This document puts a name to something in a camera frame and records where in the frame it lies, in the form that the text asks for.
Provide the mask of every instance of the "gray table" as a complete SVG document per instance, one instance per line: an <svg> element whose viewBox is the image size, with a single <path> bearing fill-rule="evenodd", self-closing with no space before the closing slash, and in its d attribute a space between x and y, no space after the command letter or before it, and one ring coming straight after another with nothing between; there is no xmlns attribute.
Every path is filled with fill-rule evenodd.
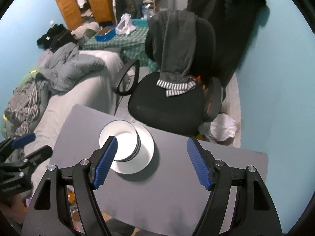
<svg viewBox="0 0 315 236"><path fill-rule="evenodd" d="M89 158L99 148L104 126L117 118L82 105L68 115L55 144L51 163L59 168L73 166ZM120 175L110 170L105 184L95 191L105 213L138 228L169 236L191 236L209 197L199 184L187 154L187 137L147 127L155 142L151 163L141 172ZM229 166L253 165L266 178L268 156L200 141L215 159ZM221 231L229 229L236 189L230 194Z"/></svg>

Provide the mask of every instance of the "black office chair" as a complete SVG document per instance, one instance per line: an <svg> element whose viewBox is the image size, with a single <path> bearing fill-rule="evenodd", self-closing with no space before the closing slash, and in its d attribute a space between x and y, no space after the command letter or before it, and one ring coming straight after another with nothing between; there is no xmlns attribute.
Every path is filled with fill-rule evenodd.
<svg viewBox="0 0 315 236"><path fill-rule="evenodd" d="M153 44L150 30L146 36L145 51L154 61ZM140 64L138 60L128 61L116 75L112 90L122 96L130 95L129 113L138 121L150 127L175 134L193 136L198 134L198 127L203 121L211 122L218 115L223 101L224 90L220 80L211 77L211 65L215 54L215 33L212 25L202 19L196 20L196 50L190 74L201 76L207 82L205 96L203 87L196 87L182 95L166 97L166 90L158 87L159 72L146 75L139 83ZM128 72L135 66L132 87L120 91L119 86Z"/></svg>

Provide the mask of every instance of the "teal basket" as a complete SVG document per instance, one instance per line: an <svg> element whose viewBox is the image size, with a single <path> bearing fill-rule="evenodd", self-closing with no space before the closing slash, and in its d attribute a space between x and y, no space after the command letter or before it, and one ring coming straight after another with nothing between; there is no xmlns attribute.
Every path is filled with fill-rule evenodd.
<svg viewBox="0 0 315 236"><path fill-rule="evenodd" d="M147 27L148 21L144 18L142 19L132 19L131 24L133 24L136 27Z"/></svg>

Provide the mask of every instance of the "white bowl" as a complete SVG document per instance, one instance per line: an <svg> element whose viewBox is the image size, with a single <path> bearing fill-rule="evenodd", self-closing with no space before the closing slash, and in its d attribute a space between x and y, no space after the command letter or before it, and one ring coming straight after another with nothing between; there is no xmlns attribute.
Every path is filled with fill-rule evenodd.
<svg viewBox="0 0 315 236"><path fill-rule="evenodd" d="M141 146L140 138L134 126L129 122L115 120L107 124L100 133L100 148L103 147L109 136L116 137L118 142L114 161L129 161L137 155Z"/></svg>
<svg viewBox="0 0 315 236"><path fill-rule="evenodd" d="M154 141L149 131L137 123L131 122L131 124L139 134L141 147L138 154L131 160L113 161L111 169L120 174L134 174L143 170L150 163L154 154Z"/></svg>

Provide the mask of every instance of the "white plastic bag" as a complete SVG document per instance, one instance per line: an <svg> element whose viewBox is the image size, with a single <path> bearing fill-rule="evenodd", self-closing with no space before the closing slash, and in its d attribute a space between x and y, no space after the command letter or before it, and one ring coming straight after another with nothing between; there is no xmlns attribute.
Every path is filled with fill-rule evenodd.
<svg viewBox="0 0 315 236"><path fill-rule="evenodd" d="M121 20L115 28L116 34L130 34L136 27L131 23L131 15L125 13L121 16Z"/></svg>
<svg viewBox="0 0 315 236"><path fill-rule="evenodd" d="M220 113L212 122L205 122L199 126L201 135L213 137L220 142L235 137L236 130L236 121L225 113Z"/></svg>

